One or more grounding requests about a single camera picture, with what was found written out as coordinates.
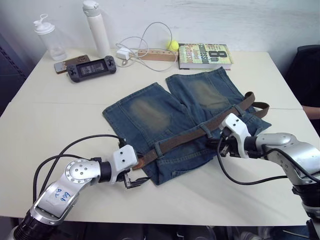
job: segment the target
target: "faded denim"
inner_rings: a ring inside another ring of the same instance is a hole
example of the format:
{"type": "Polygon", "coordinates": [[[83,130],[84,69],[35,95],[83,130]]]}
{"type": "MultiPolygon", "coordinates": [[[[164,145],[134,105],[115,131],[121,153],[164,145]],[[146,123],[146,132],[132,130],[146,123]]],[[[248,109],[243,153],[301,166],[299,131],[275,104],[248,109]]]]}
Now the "faded denim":
{"type": "MultiPolygon", "coordinates": [[[[166,79],[171,92],[153,83],[119,100],[103,111],[115,133],[142,154],[155,149],[158,159],[143,168],[156,185],[196,169],[216,155],[206,148],[207,137],[219,138],[219,129],[208,132],[192,142],[176,147],[163,155],[159,144],[176,135],[202,128],[220,113],[242,102],[244,96],[237,90],[223,68],[194,75],[175,74],[166,79]]],[[[239,118],[245,122],[251,135],[257,135],[271,126],[251,114],[253,107],[243,111],[239,118]]]]}

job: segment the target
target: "book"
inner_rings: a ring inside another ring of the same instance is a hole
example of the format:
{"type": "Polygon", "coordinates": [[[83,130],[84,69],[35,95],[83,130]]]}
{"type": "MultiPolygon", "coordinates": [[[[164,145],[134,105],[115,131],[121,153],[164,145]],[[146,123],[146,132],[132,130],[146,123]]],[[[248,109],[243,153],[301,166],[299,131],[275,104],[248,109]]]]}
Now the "book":
{"type": "Polygon", "coordinates": [[[218,69],[230,70],[233,64],[225,44],[187,44],[179,43],[180,69],[218,69]]]}

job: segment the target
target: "water bottle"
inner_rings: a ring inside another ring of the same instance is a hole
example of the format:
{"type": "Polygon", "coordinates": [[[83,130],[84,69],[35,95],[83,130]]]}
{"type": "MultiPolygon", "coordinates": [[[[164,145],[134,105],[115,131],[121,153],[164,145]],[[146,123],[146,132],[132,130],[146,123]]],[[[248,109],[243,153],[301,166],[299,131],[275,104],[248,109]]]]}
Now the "water bottle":
{"type": "Polygon", "coordinates": [[[43,22],[47,17],[48,14],[41,14],[40,20],[33,22],[34,31],[43,41],[53,60],[62,61],[67,57],[67,54],[58,39],[55,25],[52,25],[50,22],[43,22]]]}
{"type": "Polygon", "coordinates": [[[99,57],[104,58],[110,55],[110,44],[99,4],[93,0],[85,0],[82,9],[89,23],[99,57]]]}

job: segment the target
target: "yellow ball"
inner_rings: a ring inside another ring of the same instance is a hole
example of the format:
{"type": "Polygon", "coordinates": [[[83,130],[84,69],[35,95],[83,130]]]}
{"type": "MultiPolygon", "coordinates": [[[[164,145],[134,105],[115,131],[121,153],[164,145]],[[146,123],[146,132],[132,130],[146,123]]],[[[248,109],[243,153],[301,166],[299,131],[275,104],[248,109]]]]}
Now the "yellow ball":
{"type": "Polygon", "coordinates": [[[171,51],[174,51],[174,52],[179,50],[179,43],[176,40],[172,40],[171,44],[170,45],[169,44],[170,44],[170,42],[168,42],[167,46],[166,46],[166,48],[168,50],[171,50],[171,51]]]}

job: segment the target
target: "black cable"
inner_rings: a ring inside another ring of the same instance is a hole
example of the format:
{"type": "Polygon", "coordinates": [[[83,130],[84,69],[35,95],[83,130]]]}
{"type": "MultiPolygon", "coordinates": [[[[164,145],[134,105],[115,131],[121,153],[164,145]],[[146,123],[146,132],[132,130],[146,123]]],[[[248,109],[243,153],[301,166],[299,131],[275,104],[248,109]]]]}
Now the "black cable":
{"type": "MultiPolygon", "coordinates": [[[[75,145],[75,144],[77,144],[77,143],[79,143],[79,142],[81,142],[81,141],[83,141],[83,140],[92,139],[92,138],[99,138],[99,137],[116,138],[116,139],[119,139],[119,142],[120,142],[119,144],[120,144],[120,145],[124,146],[124,145],[126,144],[126,140],[125,140],[124,138],[119,137],[119,136],[116,136],[116,135],[111,135],[111,134],[91,135],[91,136],[86,136],[86,137],[80,138],[80,139],[78,139],[78,140],[70,143],[68,146],[66,146],[66,147],[60,152],[59,155],[64,154],[71,146],[73,146],[73,145],[75,145]]],[[[50,178],[52,172],[54,171],[55,166],[57,165],[59,159],[60,159],[60,157],[57,157],[57,158],[54,160],[54,162],[53,162],[53,164],[52,164],[52,166],[51,166],[51,168],[50,168],[48,174],[46,175],[45,180],[44,180],[44,182],[43,182],[43,184],[42,184],[42,187],[41,187],[41,190],[40,190],[40,194],[46,189],[46,186],[47,186],[47,183],[48,183],[48,181],[49,181],[49,178],[50,178]]]]}
{"type": "Polygon", "coordinates": [[[70,158],[76,158],[76,159],[83,159],[83,157],[77,156],[77,155],[72,155],[72,154],[60,154],[56,156],[49,157],[48,159],[44,160],[36,169],[33,177],[33,189],[32,189],[32,202],[34,203],[37,200],[37,181],[38,181],[38,176],[41,168],[48,162],[50,162],[53,159],[56,158],[64,158],[64,157],[70,157],[70,158]]]}
{"type": "Polygon", "coordinates": [[[272,152],[278,152],[281,153],[293,166],[295,166],[297,169],[299,169],[304,175],[306,175],[311,180],[315,181],[316,183],[320,183],[320,179],[315,178],[310,173],[308,173],[299,163],[297,163],[291,156],[289,156],[286,152],[282,151],[279,148],[272,148],[266,153],[262,154],[260,157],[266,157],[268,154],[272,152]]]}
{"type": "Polygon", "coordinates": [[[232,182],[236,183],[236,184],[240,184],[240,185],[255,185],[255,184],[261,184],[261,183],[265,183],[265,182],[268,182],[268,181],[271,181],[271,180],[276,180],[276,179],[286,179],[288,178],[287,176],[273,176],[273,177],[268,177],[268,178],[265,178],[265,179],[261,179],[261,180],[258,180],[258,181],[251,181],[251,182],[242,182],[242,181],[237,181],[235,179],[233,179],[228,173],[227,171],[225,170],[225,167],[222,163],[222,160],[221,160],[221,156],[220,156],[220,146],[221,146],[221,143],[223,141],[223,138],[221,137],[220,140],[219,140],[219,143],[218,143],[218,146],[216,148],[216,153],[217,153],[217,157],[218,157],[218,162],[220,164],[220,167],[224,173],[224,175],[226,175],[226,177],[228,179],[230,179],[232,182]]]}

